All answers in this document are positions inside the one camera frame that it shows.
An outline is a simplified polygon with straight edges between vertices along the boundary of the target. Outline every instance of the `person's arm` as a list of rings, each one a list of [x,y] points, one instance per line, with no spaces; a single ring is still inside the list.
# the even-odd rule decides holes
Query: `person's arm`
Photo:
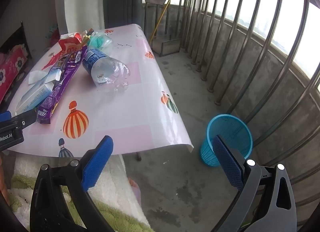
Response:
[[[4,173],[3,173],[3,168],[2,168],[1,156],[0,156],[0,191],[1,191],[2,195],[3,195],[3,197],[5,198],[5,200],[7,201],[8,205],[10,205],[7,186],[4,183]]]

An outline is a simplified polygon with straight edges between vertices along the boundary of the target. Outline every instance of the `table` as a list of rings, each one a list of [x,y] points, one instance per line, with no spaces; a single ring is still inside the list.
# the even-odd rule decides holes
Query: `table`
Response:
[[[71,154],[82,157],[87,150],[95,148],[105,135],[114,141],[114,155],[176,144],[184,144],[190,151],[193,149],[140,26],[131,24],[103,31],[113,40],[111,57],[125,63],[130,70],[127,90],[115,94],[101,92],[81,65],[63,93],[51,124],[36,122],[26,127],[23,130],[24,142],[10,150],[42,156]],[[58,44],[53,46],[31,71],[41,70],[52,53],[60,50]],[[31,88],[28,79],[27,76],[9,105],[12,115],[21,97]],[[73,101],[76,102],[76,110],[80,111],[75,117],[70,115],[69,109],[70,104],[75,104]],[[86,125],[84,115],[88,119],[85,131],[81,127]],[[70,135],[72,128],[76,138]]]

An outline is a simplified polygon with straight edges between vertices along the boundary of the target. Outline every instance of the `yellow stick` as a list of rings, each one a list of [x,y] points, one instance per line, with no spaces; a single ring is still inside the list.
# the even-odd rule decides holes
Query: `yellow stick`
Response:
[[[163,10],[163,12],[162,12],[162,14],[161,14],[161,16],[160,16],[160,18],[158,20],[158,23],[157,23],[155,29],[153,30],[153,33],[152,33],[151,38],[149,40],[149,45],[151,45],[151,41],[152,41],[153,37],[155,36],[155,33],[156,33],[157,28],[158,28],[158,26],[160,24],[160,21],[161,21],[163,15],[164,15],[165,10],[168,8],[169,4],[170,4],[170,0],[168,0],[167,4],[165,5],[164,10]]]

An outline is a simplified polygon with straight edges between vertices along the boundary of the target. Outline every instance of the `table leg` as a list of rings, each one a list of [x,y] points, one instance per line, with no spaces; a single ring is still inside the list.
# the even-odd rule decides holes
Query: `table leg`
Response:
[[[140,162],[142,160],[141,153],[140,152],[136,152],[136,156],[137,156],[137,161]]]

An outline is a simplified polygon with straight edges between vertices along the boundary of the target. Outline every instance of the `red pillow with flowers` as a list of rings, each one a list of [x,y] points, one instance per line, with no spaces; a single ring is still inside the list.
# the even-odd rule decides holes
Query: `red pillow with flowers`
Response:
[[[0,65],[0,102],[26,61],[22,49],[18,48]]]

